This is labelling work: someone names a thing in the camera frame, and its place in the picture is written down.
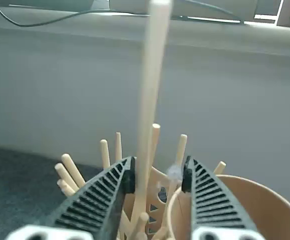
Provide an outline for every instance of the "paper cup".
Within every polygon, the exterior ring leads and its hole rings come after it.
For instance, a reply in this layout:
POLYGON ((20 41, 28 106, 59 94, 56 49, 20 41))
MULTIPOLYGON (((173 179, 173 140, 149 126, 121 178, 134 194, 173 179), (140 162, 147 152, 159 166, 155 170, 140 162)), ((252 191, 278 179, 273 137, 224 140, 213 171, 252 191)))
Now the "paper cup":
MULTIPOLYGON (((218 177, 246 209, 266 240, 290 240, 290 203, 257 182, 230 175, 218 177)), ((167 212, 167 226, 175 240, 189 239, 190 197, 178 189, 167 212)))

